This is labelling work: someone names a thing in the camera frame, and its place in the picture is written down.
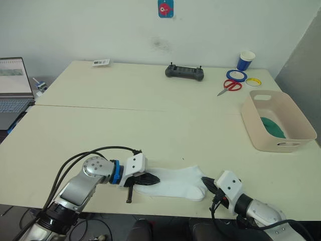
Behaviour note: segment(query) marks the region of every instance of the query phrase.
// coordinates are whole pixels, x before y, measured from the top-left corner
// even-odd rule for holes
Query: robotic arm
[[[221,200],[215,204],[217,206],[222,204],[233,215],[238,214],[242,218],[252,218],[258,227],[266,227],[285,220],[285,215],[281,210],[247,196],[243,191],[242,182],[231,171],[223,171],[218,179],[203,177],[202,180],[207,188],[216,194],[213,202],[218,201],[217,196],[220,196]],[[263,231],[272,240],[305,240],[288,223],[283,223]]]
[[[143,153],[128,158],[125,166],[121,166],[118,160],[108,161],[99,156],[87,159],[80,173],[66,184],[20,240],[64,240],[100,183],[129,187],[127,203],[131,203],[134,184],[153,185],[160,182],[158,177],[145,173],[146,166],[147,158]]]

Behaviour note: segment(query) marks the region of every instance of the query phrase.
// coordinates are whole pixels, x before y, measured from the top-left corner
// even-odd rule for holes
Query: red scissors handle
[[[236,91],[242,88],[242,84],[233,79],[227,79],[224,81],[224,88],[229,89],[229,91]]]

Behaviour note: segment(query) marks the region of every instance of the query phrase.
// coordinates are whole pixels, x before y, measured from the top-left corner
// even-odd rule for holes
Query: basket handle
[[[301,143],[297,143],[297,142],[280,142],[277,145],[279,147],[297,147],[300,144]]]
[[[254,100],[270,100],[271,98],[269,94],[257,94],[253,97]]]

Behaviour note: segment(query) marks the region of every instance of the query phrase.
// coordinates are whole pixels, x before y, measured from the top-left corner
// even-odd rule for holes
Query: scissors
[[[224,81],[224,89],[217,95],[221,95],[225,93],[226,91],[236,91],[242,88],[242,84],[233,80],[233,79],[227,79]]]

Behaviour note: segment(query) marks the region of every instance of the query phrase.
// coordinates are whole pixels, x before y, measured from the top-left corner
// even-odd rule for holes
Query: blue tape roll
[[[120,178],[120,175],[119,175],[120,166],[119,166],[118,160],[115,160],[115,165],[116,165],[116,171],[115,171],[114,179],[112,180],[111,184],[117,184],[117,181]]]
[[[236,79],[236,78],[234,78],[234,77],[231,76],[231,73],[232,73],[232,72],[239,72],[239,73],[243,74],[244,77],[243,77],[242,79]],[[244,82],[244,81],[247,79],[246,73],[244,73],[244,72],[241,71],[241,70],[237,70],[237,69],[231,69],[231,70],[227,71],[226,77],[227,77],[228,79],[233,79],[233,80],[235,80],[236,82]]]

